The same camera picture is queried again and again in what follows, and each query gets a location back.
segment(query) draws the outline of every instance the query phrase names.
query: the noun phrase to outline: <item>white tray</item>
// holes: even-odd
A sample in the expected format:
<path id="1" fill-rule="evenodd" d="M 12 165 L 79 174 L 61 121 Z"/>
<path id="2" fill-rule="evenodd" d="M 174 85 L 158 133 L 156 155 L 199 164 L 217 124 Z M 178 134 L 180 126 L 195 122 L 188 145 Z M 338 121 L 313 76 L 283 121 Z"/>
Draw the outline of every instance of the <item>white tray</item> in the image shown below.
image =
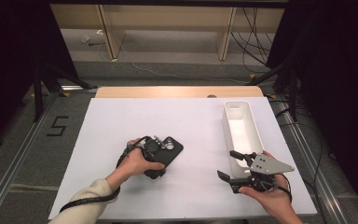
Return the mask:
<path id="1" fill-rule="evenodd" d="M 252 108 L 248 102 L 225 102 L 223 127 L 228 151 L 235 150 L 241 154 L 263 152 L 264 147 L 255 125 Z M 230 157 L 230 165 L 231 172 L 235 177 L 246 178 L 250 175 L 250 168 L 246 161 Z"/>

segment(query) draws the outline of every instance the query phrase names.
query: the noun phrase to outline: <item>wire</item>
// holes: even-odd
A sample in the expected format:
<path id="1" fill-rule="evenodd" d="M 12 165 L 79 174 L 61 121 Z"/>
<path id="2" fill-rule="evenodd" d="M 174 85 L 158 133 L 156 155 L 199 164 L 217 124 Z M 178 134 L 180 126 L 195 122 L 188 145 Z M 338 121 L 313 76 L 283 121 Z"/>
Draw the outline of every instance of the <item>wire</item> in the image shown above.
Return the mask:
<path id="1" fill-rule="evenodd" d="M 271 38 L 269 38 L 269 34 L 266 34 L 266 37 L 267 37 L 267 39 L 269 40 L 269 43 L 272 44 L 272 40 L 271 40 Z"/>
<path id="2" fill-rule="evenodd" d="M 99 44 L 92 44 L 92 43 L 89 43 L 89 47 L 92 47 L 92 46 L 98 46 L 98 49 L 97 49 L 97 52 L 98 52 L 98 55 L 104 59 L 104 57 L 101 55 L 101 46 L 104 45 L 105 43 L 99 43 Z"/>
<path id="3" fill-rule="evenodd" d="M 269 101 L 270 103 L 289 103 L 289 101 L 273 100 Z"/>
<path id="4" fill-rule="evenodd" d="M 251 24 L 251 22 L 250 22 L 250 20 L 249 20 L 249 17 L 248 17 L 248 15 L 247 15 L 246 10 L 245 10 L 244 7 L 242 8 L 242 11 L 243 11 L 243 14 L 245 15 L 246 20 L 247 20 L 248 23 L 249 23 L 249 27 L 251 28 L 251 33 L 250 33 L 250 35 L 249 35 L 248 40 L 250 39 L 250 37 L 252 36 L 252 34 L 255 36 L 255 40 L 256 40 L 257 46 L 258 46 L 258 51 L 260 52 L 260 56 L 261 56 L 261 58 L 263 59 L 263 61 L 264 61 L 264 63 L 265 63 L 266 60 L 265 60 L 264 57 L 263 57 L 263 54 L 262 54 L 262 52 L 261 52 L 261 49 L 263 50 L 263 52 L 264 52 L 264 54 L 266 55 L 266 57 L 268 57 L 268 55 L 267 55 L 267 53 L 264 51 L 264 48 L 263 48 L 263 46 L 262 46 L 260 40 L 258 39 L 258 36 L 257 36 L 257 26 L 256 26 L 256 24 L 255 24 L 256 18 L 257 18 L 257 7 L 254 7 L 254 20 L 253 20 L 253 25 Z"/>
<path id="5" fill-rule="evenodd" d="M 285 108 L 284 110 L 278 112 L 276 115 L 275 115 L 275 118 L 279 117 L 280 115 L 282 115 L 283 113 L 289 111 L 290 109 L 289 108 Z"/>
<path id="6" fill-rule="evenodd" d="M 248 66 L 246 66 L 246 63 L 245 63 L 245 51 L 242 52 L 242 65 L 246 70 L 248 70 L 248 72 L 251 72 L 251 73 L 266 73 L 264 71 L 254 71 L 254 70 L 250 69 Z"/>
<path id="7" fill-rule="evenodd" d="M 312 127 L 310 127 L 309 125 L 307 124 L 303 124 L 303 123 L 287 123 L 287 124 L 282 124 L 280 125 L 280 127 L 286 127 L 286 126 L 293 126 L 293 125 L 302 125 L 304 127 L 307 127 L 309 128 L 310 130 L 312 130 L 314 133 L 316 133 L 316 135 L 318 136 L 318 139 L 319 139 L 319 146 L 320 146 L 320 149 L 321 149 L 321 153 L 319 155 L 319 158 L 317 160 L 317 164 L 316 164 L 316 168 L 315 168 L 315 174 L 313 175 L 313 183 L 312 183 L 312 189 L 314 190 L 315 192 L 315 198 L 316 198 L 316 201 L 317 201 L 317 204 L 319 205 L 319 210 L 321 212 L 321 217 L 322 219 L 324 220 L 324 223 L 327 223 L 326 219 L 325 219 L 325 214 L 324 214 L 324 210 L 322 208 L 322 204 L 319 200 L 319 196 L 318 196 L 318 191 L 317 191 L 317 188 L 316 188 L 316 179 L 317 179 L 317 176 L 318 176 L 318 173 L 319 173 L 319 167 L 321 165 L 321 161 L 322 161 L 322 156 L 323 156 L 323 153 L 324 153 L 324 145 L 322 143 L 322 137 L 318 134 L 318 132 L 316 132 L 315 129 L 313 129 Z"/>
<path id="8" fill-rule="evenodd" d="M 237 33 L 237 35 L 240 37 L 240 39 L 243 40 L 243 42 L 245 42 L 245 43 L 246 43 L 247 45 L 249 45 L 249 46 L 252 46 L 252 47 L 258 48 L 258 49 L 263 49 L 263 50 L 266 50 L 266 51 L 270 51 L 270 49 L 265 49 L 265 48 L 263 48 L 263 47 L 260 47 L 260 46 L 256 46 L 256 45 L 254 45 L 254 44 L 251 44 L 251 43 L 249 42 L 249 41 L 250 41 L 249 39 L 248 39 L 248 40 L 243 39 L 241 33 Z"/>
<path id="9" fill-rule="evenodd" d="M 140 71 L 146 71 L 146 72 L 149 72 L 149 73 L 151 73 L 151 74 L 154 74 L 154 75 L 160 76 L 160 77 L 176 77 L 176 78 L 181 78 L 181 79 L 202 79 L 202 80 L 210 80 L 210 81 L 232 81 L 232 82 L 238 82 L 238 83 L 241 83 L 241 84 L 248 84 L 248 83 L 250 83 L 250 82 L 239 81 L 239 80 L 231 79 L 231 78 L 180 77 L 180 76 L 173 75 L 173 74 L 161 74 L 161 73 L 152 71 L 152 70 L 147 69 L 147 68 L 141 68 L 141 67 L 139 67 L 138 65 L 136 65 L 136 64 L 132 61 L 130 54 L 126 51 L 126 49 L 125 49 L 124 46 L 121 44 L 121 42 L 118 41 L 118 39 L 117 39 L 117 37 L 115 36 L 115 34 L 113 34 L 113 36 L 115 37 L 115 39 L 117 40 L 117 42 L 120 43 L 120 46 L 121 46 L 121 48 L 124 50 L 124 52 L 126 53 L 127 57 L 129 57 L 132 66 L 134 66 L 136 69 L 138 69 L 138 70 L 140 70 Z"/>
<path id="10" fill-rule="evenodd" d="M 254 56 L 253 53 L 249 52 L 249 50 L 247 50 L 238 40 L 237 38 L 234 36 L 234 34 L 231 33 L 231 36 L 234 38 L 235 42 L 237 42 L 237 44 L 240 46 L 241 49 L 243 49 L 243 51 L 245 51 L 247 54 L 249 54 L 249 56 L 251 56 L 252 58 L 254 58 L 256 61 L 258 61 L 259 63 L 266 65 L 264 62 L 262 62 L 260 59 L 256 58 Z"/>
<path id="11" fill-rule="evenodd" d="M 288 188 L 289 192 L 292 192 L 292 187 L 290 186 L 290 181 L 289 181 L 289 179 L 286 177 L 286 175 L 284 175 L 284 174 L 278 174 L 278 175 L 281 175 L 281 176 L 283 176 L 283 177 L 286 179 L 287 188 Z"/>

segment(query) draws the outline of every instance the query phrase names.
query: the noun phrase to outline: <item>white table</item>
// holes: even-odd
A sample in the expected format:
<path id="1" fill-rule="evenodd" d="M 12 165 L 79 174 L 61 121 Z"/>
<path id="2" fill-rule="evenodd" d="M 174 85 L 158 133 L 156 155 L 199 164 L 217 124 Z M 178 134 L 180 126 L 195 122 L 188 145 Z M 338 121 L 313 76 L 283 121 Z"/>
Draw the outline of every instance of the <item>white table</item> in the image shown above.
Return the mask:
<path id="1" fill-rule="evenodd" d="M 224 102 L 246 100 L 265 150 L 278 160 L 296 164 L 280 127 L 264 97 L 92 99 L 72 158 L 49 218 L 78 190 L 96 178 L 104 178 L 121 155 L 128 140 L 144 135 L 171 136 L 184 150 L 163 177 L 130 178 L 121 186 L 117 202 L 109 204 L 100 220 L 192 220 L 251 218 L 268 214 L 255 200 L 233 194 L 216 171 L 230 174 L 222 126 Z M 286 176 L 291 182 L 293 206 L 302 215 L 316 209 L 296 168 Z"/>

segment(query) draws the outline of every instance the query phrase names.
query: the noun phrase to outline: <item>black strap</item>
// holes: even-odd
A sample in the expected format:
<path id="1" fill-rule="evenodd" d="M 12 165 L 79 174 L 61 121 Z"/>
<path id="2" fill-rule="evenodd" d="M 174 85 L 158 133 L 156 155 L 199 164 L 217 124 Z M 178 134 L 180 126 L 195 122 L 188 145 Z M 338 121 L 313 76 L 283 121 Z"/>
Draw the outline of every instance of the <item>black strap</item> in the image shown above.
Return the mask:
<path id="1" fill-rule="evenodd" d="M 116 168 L 118 168 L 118 166 L 121 164 L 121 162 L 124 160 L 124 158 L 136 147 L 136 145 L 138 145 L 140 142 L 142 142 L 144 139 L 146 139 L 146 137 L 147 136 L 139 139 L 134 144 L 129 145 L 124 149 L 124 153 L 120 156 L 120 158 L 117 161 Z M 65 210 L 67 208 L 75 207 L 75 206 L 85 204 L 85 203 L 104 203 L 104 202 L 109 202 L 109 201 L 115 199 L 118 196 L 119 193 L 120 193 L 120 187 L 118 187 L 118 189 L 116 189 L 115 192 L 113 192 L 113 194 L 108 195 L 108 196 L 84 198 L 84 199 L 79 199 L 79 200 L 76 200 L 76 201 L 72 201 L 72 202 L 69 202 L 66 205 L 64 205 L 61 208 L 60 212 L 62 212 L 63 210 Z"/>
<path id="2" fill-rule="evenodd" d="M 278 186 L 278 189 L 280 189 L 281 191 L 283 191 L 283 192 L 287 193 L 287 195 L 289 195 L 289 199 L 290 199 L 290 203 L 291 203 L 292 199 L 293 199 L 292 193 L 289 190 L 287 190 L 286 188 L 283 188 L 281 186 Z"/>
<path id="3" fill-rule="evenodd" d="M 104 203 L 104 202 L 109 202 L 113 199 L 115 199 L 118 194 L 120 193 L 120 187 L 118 187 L 118 189 L 115 190 L 115 192 L 113 192 L 113 194 L 108 195 L 108 196 L 103 196 L 103 197 L 94 197 L 94 198 L 84 198 L 84 199 L 79 199 L 76 201 L 72 201 L 67 203 L 66 205 L 64 205 L 60 212 L 62 212 L 63 210 L 70 208 L 70 207 L 75 207 L 81 204 L 85 204 L 85 203 Z"/>

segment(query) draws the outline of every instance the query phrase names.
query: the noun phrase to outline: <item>printed number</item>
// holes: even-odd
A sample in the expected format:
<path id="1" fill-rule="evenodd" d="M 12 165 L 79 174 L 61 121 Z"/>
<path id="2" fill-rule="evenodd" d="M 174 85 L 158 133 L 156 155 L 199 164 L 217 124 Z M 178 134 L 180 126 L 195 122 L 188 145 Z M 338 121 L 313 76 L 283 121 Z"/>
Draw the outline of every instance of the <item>printed number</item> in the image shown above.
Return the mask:
<path id="1" fill-rule="evenodd" d="M 56 119 L 54 120 L 53 124 L 51 125 L 51 128 L 58 128 L 61 129 L 60 133 L 48 133 L 46 136 L 51 137 L 51 136 L 62 136 L 63 131 L 65 131 L 66 126 L 61 126 L 61 125 L 56 125 L 57 120 L 58 119 L 68 119 L 68 116 L 57 116 Z"/>

